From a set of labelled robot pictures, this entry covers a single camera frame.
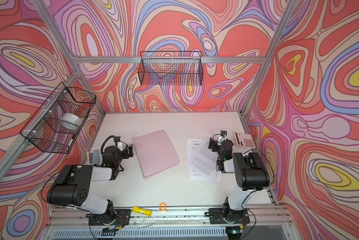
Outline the pink folder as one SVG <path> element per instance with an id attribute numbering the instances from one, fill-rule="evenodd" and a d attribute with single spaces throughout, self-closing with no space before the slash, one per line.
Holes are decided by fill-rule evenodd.
<path id="1" fill-rule="evenodd" d="M 143 177 L 146 179 L 180 164 L 180 159 L 164 130 L 132 139 Z"/>

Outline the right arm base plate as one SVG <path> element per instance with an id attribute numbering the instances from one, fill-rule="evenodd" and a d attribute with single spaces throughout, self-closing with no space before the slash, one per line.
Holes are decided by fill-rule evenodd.
<path id="1" fill-rule="evenodd" d="M 241 224 L 245 226 L 250 223 L 247 210 L 233 211 L 224 208 L 209 208 L 205 215 L 209 217 L 212 225 Z"/>

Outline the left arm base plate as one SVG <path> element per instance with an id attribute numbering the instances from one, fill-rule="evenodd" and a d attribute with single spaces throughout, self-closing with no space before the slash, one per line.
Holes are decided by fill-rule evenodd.
<path id="1" fill-rule="evenodd" d="M 116 209 L 114 214 L 86 214 L 90 226 L 127 226 L 131 215 L 130 209 Z"/>

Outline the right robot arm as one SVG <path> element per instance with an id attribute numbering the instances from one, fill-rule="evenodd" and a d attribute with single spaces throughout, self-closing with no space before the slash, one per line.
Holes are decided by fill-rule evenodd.
<path id="1" fill-rule="evenodd" d="M 248 224 L 248 201 L 255 193 L 270 186 L 270 176 L 260 155 L 251 151 L 234 153 L 232 147 L 233 142 L 230 140 L 221 143 L 209 140 L 208 148 L 218 154 L 216 170 L 221 173 L 233 173 L 240 188 L 240 191 L 225 199 L 221 208 L 210 208 L 205 213 L 213 225 Z"/>

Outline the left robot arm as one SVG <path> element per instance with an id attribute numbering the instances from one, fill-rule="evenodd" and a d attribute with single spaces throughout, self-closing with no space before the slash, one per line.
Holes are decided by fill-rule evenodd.
<path id="1" fill-rule="evenodd" d="M 87 212 L 88 225 L 107 226 L 108 232 L 116 232 L 129 224 L 130 210 L 117 212 L 113 202 L 95 195 L 90 190 L 93 182 L 113 182 L 120 172 L 123 160 L 133 157 L 133 145 L 121 141 L 121 137 L 109 136 L 99 150 L 100 165 L 66 165 L 59 172 L 46 195 L 51 205 L 72 207 Z"/>

